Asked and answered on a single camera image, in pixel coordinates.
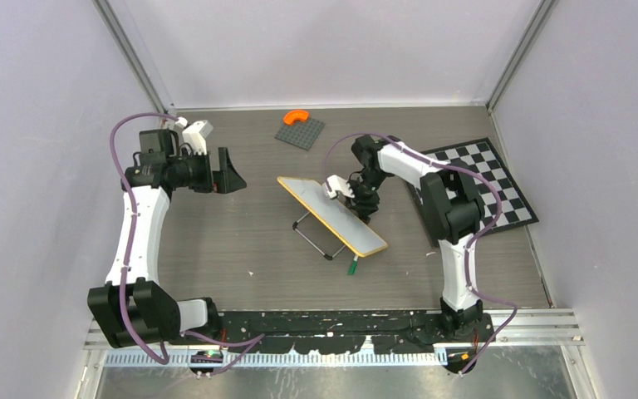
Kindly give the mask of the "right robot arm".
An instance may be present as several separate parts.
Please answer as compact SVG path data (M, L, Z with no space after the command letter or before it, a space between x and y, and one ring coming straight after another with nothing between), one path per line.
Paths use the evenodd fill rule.
M378 190L389 177L399 177L420 192L425 227L442 258L439 329L452 341L464 340L483 317L483 302L476 294L474 246L484 206L473 176L464 163L439 163L393 137L361 135L351 151L362 168L348 181L346 207L361 221L369 222L378 210Z

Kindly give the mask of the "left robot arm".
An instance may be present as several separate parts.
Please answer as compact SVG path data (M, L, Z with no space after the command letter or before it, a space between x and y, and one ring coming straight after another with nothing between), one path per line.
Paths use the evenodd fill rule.
M213 343L222 331L213 299L176 300L160 286L162 228L177 189L230 194L247 183L226 147L218 148L214 170L198 142L170 129L141 131L139 143L121 182L125 219L114 262L104 285L90 289L88 308L113 348L173 343L188 330L202 344Z

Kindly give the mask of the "green whiteboard marker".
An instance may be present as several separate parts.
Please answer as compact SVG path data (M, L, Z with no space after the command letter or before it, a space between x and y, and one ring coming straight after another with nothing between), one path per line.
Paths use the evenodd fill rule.
M352 276L352 275L355 274L356 269L357 269L357 265L358 265L358 262L359 262L359 258L360 257L357 254L353 257L353 259L351 261L351 264L350 264L350 266L348 268L348 271L347 271L347 274L349 276Z

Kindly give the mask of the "yellow framed whiteboard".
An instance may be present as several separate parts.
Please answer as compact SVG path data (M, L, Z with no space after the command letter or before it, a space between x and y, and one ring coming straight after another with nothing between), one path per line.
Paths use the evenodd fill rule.
M329 199L317 181L278 176L277 182L354 255L364 258L388 247L368 224L363 223L344 204L337 199Z

